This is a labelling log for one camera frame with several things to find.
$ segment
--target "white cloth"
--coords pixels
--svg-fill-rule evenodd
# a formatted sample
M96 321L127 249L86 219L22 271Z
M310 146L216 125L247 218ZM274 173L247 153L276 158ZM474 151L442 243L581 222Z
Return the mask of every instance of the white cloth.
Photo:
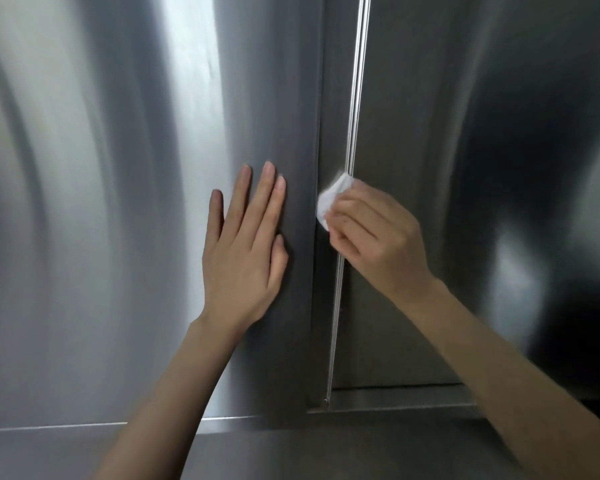
M327 190L324 190L318 195L318 209L316 210L315 216L318 218L318 222L320 222L322 227L326 230L329 230L329 228L327 227L327 221L324 220L324 215L329 211L338 194L343 193L352 186L352 184L353 177L348 173L343 173L327 188Z

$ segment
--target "skin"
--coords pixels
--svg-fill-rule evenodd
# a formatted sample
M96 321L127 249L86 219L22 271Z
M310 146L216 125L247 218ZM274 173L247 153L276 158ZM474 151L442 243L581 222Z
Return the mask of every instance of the skin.
M225 221L222 194L212 193L204 310L95 478L179 478L233 350L278 294L288 260L276 234L285 183L265 165L247 205L250 179L243 168ZM336 199L327 222L332 246L432 343L531 475L600 479L600 421L433 277L418 222L405 208L356 181Z

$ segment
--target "fingernail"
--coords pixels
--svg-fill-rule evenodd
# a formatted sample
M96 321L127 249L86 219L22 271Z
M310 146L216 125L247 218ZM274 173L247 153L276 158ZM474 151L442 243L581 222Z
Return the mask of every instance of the fingernail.
M276 190L282 192L285 189L286 185L287 183L285 181L285 178L282 175L280 175L276 180Z
M276 171L276 167L273 166L273 163L266 162L264 163L264 168L262 169L262 175L264 177L272 177Z

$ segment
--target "metal strip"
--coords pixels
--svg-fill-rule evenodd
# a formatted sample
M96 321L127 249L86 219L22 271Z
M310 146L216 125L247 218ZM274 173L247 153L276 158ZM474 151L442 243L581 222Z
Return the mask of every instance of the metal strip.
M358 138L358 120L360 116L360 99L362 97L362 80L365 71L365 53L367 51L367 33L371 0L360 0L358 5L358 28L356 30L356 49L353 60L353 78L351 83L351 103L349 105L349 127L347 129L347 154L345 171L353 176L356 159L356 140ZM340 298L342 297L342 278L344 275L344 257L338 254L336 268L336 290L333 297L333 314L331 316L331 347L329 349L329 375L327 379L327 395L324 402L331 401L333 386L333 364L336 359L336 342L338 339L338 319L340 318Z

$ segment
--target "person's right arm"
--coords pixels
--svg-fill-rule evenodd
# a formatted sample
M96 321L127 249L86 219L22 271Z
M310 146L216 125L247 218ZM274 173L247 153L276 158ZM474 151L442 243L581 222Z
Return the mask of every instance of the person's right arm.
M432 343L529 473L600 479L600 420L433 277L407 209L357 180L327 223L332 246Z

